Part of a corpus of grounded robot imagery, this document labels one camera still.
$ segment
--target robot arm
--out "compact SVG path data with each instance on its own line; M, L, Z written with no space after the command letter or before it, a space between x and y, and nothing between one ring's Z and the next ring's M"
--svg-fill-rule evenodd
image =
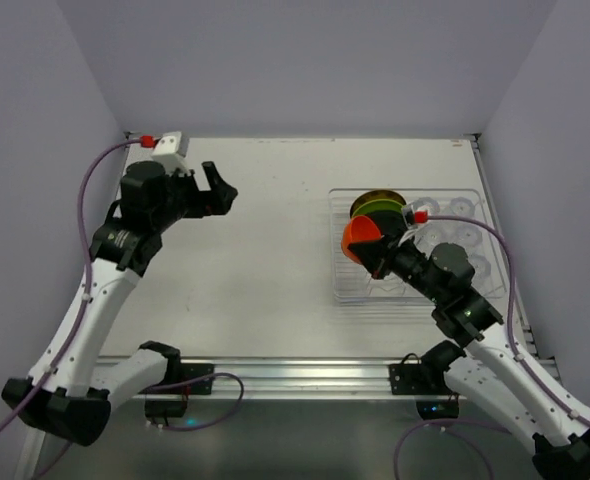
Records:
M471 286L475 270L462 247L439 244L426 257L412 241L404 241L413 222L414 213L408 210L356 216L345 231L345 240L352 241L344 242L344 251L373 278L393 273L433 302L438 328L453 341L422 356L431 375L441 377L452 391L466 395L513 433L533 454L543 478L590 478L590 428L579 421L590 419L590 408L521 345L513 353L502 316ZM524 364L539 382L527 374ZM570 413L546 389L563 399Z
M9 379L2 392L11 408L27 402L19 416L29 426L90 445L102 433L111 411L126 400L151 385L183 380L179 350L156 342L144 343L102 375L93 370L115 317L161 249L162 233L182 218L225 215L237 196L212 162L202 164L210 190L200 191L194 172L181 162L185 154L181 134L167 134L153 151L153 161L127 168L120 181L121 198L113 202L93 235L90 293L82 278L53 340L28 377ZM82 323L52 368L83 302Z

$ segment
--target purple cable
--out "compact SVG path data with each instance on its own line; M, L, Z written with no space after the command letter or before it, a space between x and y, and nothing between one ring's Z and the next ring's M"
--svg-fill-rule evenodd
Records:
M464 222L464 223L470 223L471 225L476 225L480 228L483 228L491 235L493 235L497 239L499 244L502 246L502 249L504 250L504 254L506 255L506 263L508 265L508 278L509 278L509 281L508 281L508 283L509 283L508 313L506 314L506 333L508 335L508 345L510 346L511 351L513 352L514 355L518 355L519 350L517 349L517 345L515 343L515 334L513 332L513 309L514 309L514 304L515 304L515 269L514 269L514 264L513 264L513 256L511 254L510 249L508 248L508 244L506 243L506 240L494 228L490 227L489 225L486 225L483 222L480 222L479 220L475 220L472 218L458 217L455 215L430 215L428 217L428 219L429 220L449 220L449 221ZM566 403L564 403L564 400L559 398L555 394L555 392L553 392L550 388L548 388L548 386L542 381L542 379L540 379L537 376L537 373L535 373L535 371L530 367L530 365L528 365L528 363L526 363L525 360L520 360L519 363L522 366L522 368L526 371L526 373L537 384L537 386L539 386L544 391L544 393L546 393L546 395L549 396L549 398L551 400L553 400L557 405L559 405L559 407L565 413L571 414L573 412L573 409L571 407L569 407ZM590 419L579 415L577 417L577 420L580 423L582 423L585 426L590 428Z
M462 442L466 443L469 447L471 447L473 450L475 450L475 452L477 453L479 458L481 458L482 462L484 462L484 466L486 467L486 471L488 472L488 478L490 478L491 480L495 480L495 472L493 471L493 466L491 465L490 460L486 457L486 455L484 455L484 452L482 452L482 449L479 448L477 445L475 445L475 442L473 442L472 440L469 440L461 433L453 432L450 430L446 430L444 433L447 433L451 437L455 437L455 438L460 439Z
M113 145L111 148L102 152L94 161L91 163L91 166L86 171L84 178L82 179L82 184L79 188L79 193L77 195L77 227L79 230L79 237L82 242L82 246L84 247L84 272L86 282L84 285L84 293L90 295L91 291L91 284L93 282L93 267L92 267L92 260L91 254L89 252L89 245L88 240L86 239L86 227L84 225L84 194L86 193L86 186L88 185L88 180L91 177L95 168L100 164L108 154L112 153L115 150L118 150L122 147L127 145L132 145L134 143L139 143L140 140L127 140L122 143L118 143L117 145ZM88 304L87 300L82 300L82 303L79 306L79 311L77 312L77 317L75 317L75 322L73 323L73 327L71 328L70 333L66 337L66 340L62 344L62 348L55 354L53 360L49 365L49 370L42 375L42 377L38 380L32 390L24 397L24 399L17 404L17 406L0 422L0 433L17 417L26 405L37 395L37 392L44 386L48 377L50 377L51 372L57 367L60 360L66 355L66 350L70 347L71 343L73 343L73 339L77 332L79 331L79 327L82 324L82 319L84 318L84 314L86 313L86 306Z
M422 428L426 425L432 425L432 426L437 426L437 427L449 427L454 424L470 425L473 427L487 428L489 430L494 430L494 431L500 432L500 433L509 433L509 431L503 427L493 425L492 423L478 422L476 420L466 420L466 419L459 419L459 418L444 418L444 419L426 420L424 422L420 422L420 423L412 426L408 430L406 430L404 432L404 435L402 435L402 437L397 441L397 445L395 445L395 452L393 453L393 472L395 473L395 480L401 480L401 478L402 478L399 473L399 465L397 464L397 459L399 458L399 453L402 450L402 445L404 445L404 442L408 439L408 437L411 436L411 434L413 432L419 430L420 428ZM488 461L486 456L482 453L482 451L475 444L473 444L473 442L471 442L467 438L462 437L461 435L458 435L454 432L448 432L448 433L450 435L453 435L454 437L464 440L466 443L468 443L470 446L473 447L473 449L482 457L482 460L484 461L484 465L486 465L486 468L488 469L490 478L492 480L494 478L493 469L491 467L490 462Z
M73 446L73 444L71 442L66 442L64 447L59 451L59 453L57 455L55 455L53 457L53 459L50 461L50 463L48 465L46 465L44 468L42 468L35 475L33 475L31 477L31 480L39 480L44 475L46 475L48 472L50 472L51 469L55 466L55 464L62 459L64 454L66 454L66 452L68 452L68 449L71 448L72 446Z
M195 430L202 430L204 428L212 427L213 425L217 425L218 423L221 423L224 420L229 419L230 417L232 417L233 415L235 415L237 413L237 411L239 410L239 408L242 404L242 399L244 398L244 382L242 382L242 379L239 378L237 375L233 375L232 373L220 372L220 373L211 373L209 375L203 375L201 377L193 378L192 380L186 380L184 382L173 383L170 385L156 385L156 386L147 388L145 390L145 393L160 392L160 391L164 391L164 390L171 390L173 388L188 387L190 385L194 385L196 383L203 382L204 380L209 380L211 378L221 378L221 377L232 378L237 383L239 383L239 397L237 397L235 404L228 412L226 412L221 417L216 418L215 420L211 420L210 422L203 423L202 425L196 425L194 427L175 427L173 425L170 425L170 426L164 425L164 426L162 426L162 428L164 430L171 430L173 432L194 432Z

